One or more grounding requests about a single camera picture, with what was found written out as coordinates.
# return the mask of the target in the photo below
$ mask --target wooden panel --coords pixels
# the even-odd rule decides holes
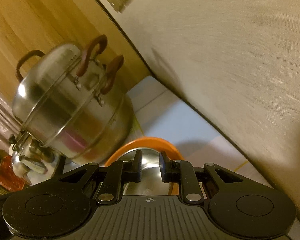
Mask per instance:
[[[118,76],[124,89],[138,83],[149,71],[111,19],[95,0],[0,0],[0,91],[11,102],[18,81],[15,66],[33,49],[48,52],[67,41],[86,45],[106,34],[109,46],[100,56],[109,62],[123,54],[125,64]],[[36,59],[24,65],[22,74]]]

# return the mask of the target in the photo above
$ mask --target stainless steel bowl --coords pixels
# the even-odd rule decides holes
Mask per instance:
[[[159,152],[151,148],[135,148],[125,152],[119,160],[133,160],[137,150],[142,151],[142,174],[140,182],[124,185],[124,195],[170,195],[173,183],[164,183],[159,168]]]

